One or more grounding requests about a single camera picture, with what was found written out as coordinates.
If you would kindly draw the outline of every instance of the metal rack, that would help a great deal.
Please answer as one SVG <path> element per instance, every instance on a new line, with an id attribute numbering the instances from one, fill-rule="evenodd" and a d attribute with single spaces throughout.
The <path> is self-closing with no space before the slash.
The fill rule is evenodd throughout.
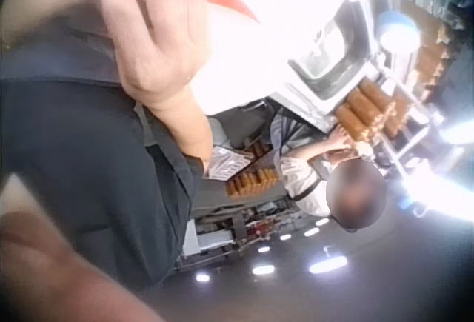
<path id="1" fill-rule="evenodd" d="M 385 78 L 390 78 L 394 80 L 397 88 L 408 97 L 409 100 L 414 104 L 416 109 L 427 118 L 427 124 L 415 135 L 409 138 L 408 143 L 405 144 L 399 151 L 392 145 L 390 139 L 386 137 L 385 134 L 381 133 L 380 138 L 383 144 L 385 152 L 388 154 L 392 162 L 395 164 L 397 170 L 400 172 L 400 175 L 403 178 L 408 176 L 407 171 L 405 170 L 404 166 L 401 164 L 400 159 L 406 155 L 416 144 L 421 142 L 423 138 L 425 138 L 432 128 L 436 128 L 438 126 L 438 122 L 435 118 L 433 118 L 433 114 L 412 94 L 411 91 L 407 89 L 405 84 L 403 84 L 392 72 L 392 70 L 386 68 L 383 65 L 377 64 L 376 65 L 378 70 Z"/>

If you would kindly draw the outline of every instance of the white shirt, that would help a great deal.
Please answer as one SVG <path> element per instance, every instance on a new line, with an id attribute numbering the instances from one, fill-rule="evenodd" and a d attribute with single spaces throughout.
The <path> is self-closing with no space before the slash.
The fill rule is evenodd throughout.
<path id="1" fill-rule="evenodd" d="M 280 165 L 276 165 L 276 168 L 279 167 L 284 187 L 291 198 L 301 194 L 318 180 L 318 173 L 303 159 L 282 156 L 279 162 Z M 326 183 L 321 181 L 308 196 L 296 202 L 301 211 L 321 217 L 330 215 L 326 202 Z"/>

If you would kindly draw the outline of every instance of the forearm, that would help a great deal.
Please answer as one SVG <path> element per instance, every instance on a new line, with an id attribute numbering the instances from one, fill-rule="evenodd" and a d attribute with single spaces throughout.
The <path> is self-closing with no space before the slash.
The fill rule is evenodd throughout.
<path id="1" fill-rule="evenodd" d="M 306 144 L 296 148 L 295 150 L 291 150 L 288 153 L 285 153 L 285 156 L 309 161 L 311 158 L 314 158 L 317 155 L 338 149 L 338 146 L 335 145 L 334 142 L 327 139 L 325 141 Z"/>
<path id="2" fill-rule="evenodd" d="M 200 158 L 206 170 L 213 154 L 213 133 L 191 89 L 185 87 L 165 104 L 149 110 L 164 123 L 181 151 Z"/>

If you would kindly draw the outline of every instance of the dark shirt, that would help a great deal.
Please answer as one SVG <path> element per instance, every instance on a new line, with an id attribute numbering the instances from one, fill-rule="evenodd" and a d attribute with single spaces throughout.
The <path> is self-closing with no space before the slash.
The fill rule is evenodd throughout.
<path id="1" fill-rule="evenodd" d="M 157 284 L 181 249 L 202 164 L 148 113 L 144 147 L 122 89 L 1 86 L 1 179 L 17 173 L 76 251 L 127 288 Z"/>

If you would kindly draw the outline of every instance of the person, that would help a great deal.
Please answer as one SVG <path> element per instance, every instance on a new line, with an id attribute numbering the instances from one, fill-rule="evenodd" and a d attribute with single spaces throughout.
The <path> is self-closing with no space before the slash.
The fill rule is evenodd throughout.
<path id="1" fill-rule="evenodd" d="M 7 11 L 20 1 L 31 0 L 4 0 L 2 15 L 15 18 Z M 144 291 L 172 269 L 212 155 L 189 85 L 209 54 L 207 1 L 99 0 L 112 54 L 73 32 L 66 13 L 52 17 L 69 11 L 63 1 L 46 1 L 30 15 L 37 29 L 11 43 L 17 35 L 4 33 L 2 182 L 16 174 L 74 251 Z"/>
<path id="2" fill-rule="evenodd" d="M 75 252 L 18 177 L 0 202 L 3 321 L 163 321 Z"/>
<path id="3" fill-rule="evenodd" d="M 360 169 L 360 182 L 339 180 L 338 187 L 332 189 L 339 194 L 335 199 L 338 202 L 336 205 L 328 204 L 327 183 L 335 181 L 330 178 L 337 167 L 343 168 L 342 171 L 354 167 L 350 162 L 357 158 L 369 158 L 373 154 L 369 144 L 354 142 L 340 125 L 326 136 L 289 114 L 286 109 L 276 113 L 270 125 L 270 140 L 273 148 L 277 149 L 275 168 L 290 199 L 301 211 L 322 218 L 331 217 L 347 230 L 361 228 L 354 222 L 367 222 L 367 217 L 362 216 L 371 214 L 369 208 L 378 201 L 372 200 L 375 194 L 366 189 L 365 184 L 369 181 L 367 175 L 362 175 L 367 172 L 363 164 L 356 166 Z M 365 163 L 378 173 L 372 164 Z M 384 182 L 380 182 L 380 178 L 375 180 L 383 192 Z"/>

